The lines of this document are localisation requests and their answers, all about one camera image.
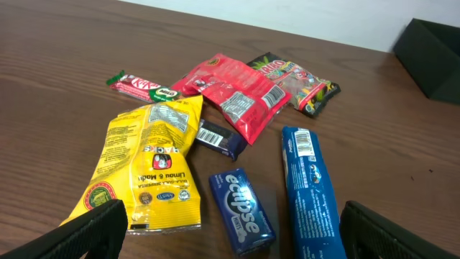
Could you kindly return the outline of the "blue Oreo cookie pack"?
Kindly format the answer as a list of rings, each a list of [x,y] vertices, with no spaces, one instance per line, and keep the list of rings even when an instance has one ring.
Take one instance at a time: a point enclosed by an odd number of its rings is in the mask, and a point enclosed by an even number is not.
[[[284,127],[282,158],[295,257],[345,258],[334,188],[316,133]]]

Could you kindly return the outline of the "dark green box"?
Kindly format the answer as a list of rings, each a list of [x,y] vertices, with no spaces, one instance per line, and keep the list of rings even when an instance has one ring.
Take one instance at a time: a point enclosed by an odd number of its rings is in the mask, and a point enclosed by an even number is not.
[[[393,48],[429,99],[459,103],[459,28],[412,19]]]

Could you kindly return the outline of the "yellow candy bag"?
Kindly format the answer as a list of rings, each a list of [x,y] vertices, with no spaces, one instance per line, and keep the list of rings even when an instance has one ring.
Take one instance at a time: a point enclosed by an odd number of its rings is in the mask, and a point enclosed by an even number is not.
[[[131,235],[200,228],[201,197],[186,155],[202,106],[198,95],[141,106],[112,119],[89,185],[66,220],[119,199]]]

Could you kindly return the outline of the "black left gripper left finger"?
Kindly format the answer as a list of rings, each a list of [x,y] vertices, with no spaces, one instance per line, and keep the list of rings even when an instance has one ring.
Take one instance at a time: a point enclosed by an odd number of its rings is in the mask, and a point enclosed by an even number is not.
[[[118,258],[127,225],[123,201],[113,199],[3,254],[1,259]]]

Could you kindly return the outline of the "Haribo gummy bag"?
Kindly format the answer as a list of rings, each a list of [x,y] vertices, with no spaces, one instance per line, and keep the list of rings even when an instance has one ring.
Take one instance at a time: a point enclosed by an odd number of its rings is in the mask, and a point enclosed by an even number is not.
[[[328,101],[341,92],[337,83],[319,78],[293,61],[271,52],[249,61],[247,65],[291,93],[293,107],[310,118],[317,117]]]

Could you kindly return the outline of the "red candy bag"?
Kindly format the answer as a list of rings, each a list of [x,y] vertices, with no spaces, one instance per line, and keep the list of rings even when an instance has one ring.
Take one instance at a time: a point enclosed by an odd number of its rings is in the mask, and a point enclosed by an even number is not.
[[[184,96],[201,94],[253,145],[291,94],[245,63],[221,53],[171,86]]]

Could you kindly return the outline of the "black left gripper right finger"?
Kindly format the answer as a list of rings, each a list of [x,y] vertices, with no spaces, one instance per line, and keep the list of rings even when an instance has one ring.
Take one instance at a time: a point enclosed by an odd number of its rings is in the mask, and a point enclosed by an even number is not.
[[[357,201],[346,202],[339,230],[348,258],[459,259]]]

